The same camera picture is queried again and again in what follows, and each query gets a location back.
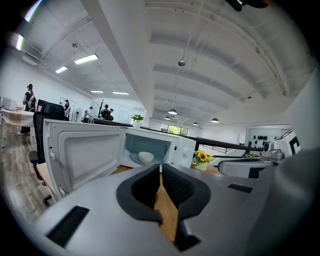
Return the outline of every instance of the white bowl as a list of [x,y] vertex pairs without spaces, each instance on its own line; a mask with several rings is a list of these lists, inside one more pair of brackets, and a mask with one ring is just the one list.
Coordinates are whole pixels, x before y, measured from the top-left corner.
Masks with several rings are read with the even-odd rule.
[[139,159],[142,163],[148,164],[154,159],[154,155],[149,152],[140,152]]

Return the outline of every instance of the ceiling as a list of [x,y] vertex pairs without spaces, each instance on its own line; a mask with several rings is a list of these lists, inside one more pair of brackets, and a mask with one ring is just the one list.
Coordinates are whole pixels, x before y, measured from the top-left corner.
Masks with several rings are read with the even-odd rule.
[[[224,0],[51,0],[31,21],[23,48],[42,69],[91,95],[120,90],[143,104],[152,95],[153,118],[173,108],[185,125],[203,126],[247,101],[294,98],[315,67],[301,32],[274,5],[236,12]],[[99,59],[73,63],[92,54]]]

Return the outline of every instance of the pendant light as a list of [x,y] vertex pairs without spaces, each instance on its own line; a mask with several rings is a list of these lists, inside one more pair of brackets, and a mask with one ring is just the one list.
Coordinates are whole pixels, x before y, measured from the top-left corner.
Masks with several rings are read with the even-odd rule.
[[177,111],[175,109],[170,109],[170,111],[168,113],[171,115],[176,115]]

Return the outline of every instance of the desk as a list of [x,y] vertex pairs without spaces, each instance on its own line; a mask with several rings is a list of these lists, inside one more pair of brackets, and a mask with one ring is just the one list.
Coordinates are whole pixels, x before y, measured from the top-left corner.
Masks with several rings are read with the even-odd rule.
[[[37,169],[43,181],[46,183],[47,188],[53,200],[56,202],[57,197],[54,192],[55,190],[53,189],[51,178],[49,176],[47,164],[46,163],[39,164],[37,165]],[[110,175],[125,172],[130,169],[132,168],[120,165]],[[217,168],[215,168],[210,164],[208,164],[207,172],[222,175],[222,173],[219,172]],[[162,216],[162,224],[160,225],[162,232],[170,241],[174,242],[176,237],[177,224],[178,224],[178,209],[175,207],[174,203],[171,201],[168,193],[166,192],[162,184],[162,173],[160,173],[160,187],[156,193],[156,203],[155,203],[154,209],[158,210]]]
[[7,124],[21,127],[34,127],[34,113],[28,111],[12,111],[1,109],[1,147],[5,147],[5,139],[7,132]]

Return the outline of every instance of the office chair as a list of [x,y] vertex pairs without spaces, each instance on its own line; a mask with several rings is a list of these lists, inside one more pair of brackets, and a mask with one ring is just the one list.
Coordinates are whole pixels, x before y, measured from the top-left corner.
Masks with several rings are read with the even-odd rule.
[[[67,117],[65,117],[64,107],[58,104],[45,102],[41,108],[40,112],[35,112],[33,115],[33,125],[34,125],[34,133],[36,138],[36,151],[31,151],[29,153],[29,160],[33,164],[33,169],[35,171],[36,177],[38,180],[42,181],[42,177],[40,176],[37,164],[43,164],[46,162],[45,152],[44,152],[44,141],[43,141],[43,128],[44,128],[44,119],[54,119],[54,120],[62,120],[66,121]],[[48,195],[43,199],[43,203],[48,206],[48,200],[51,199],[52,196]]]

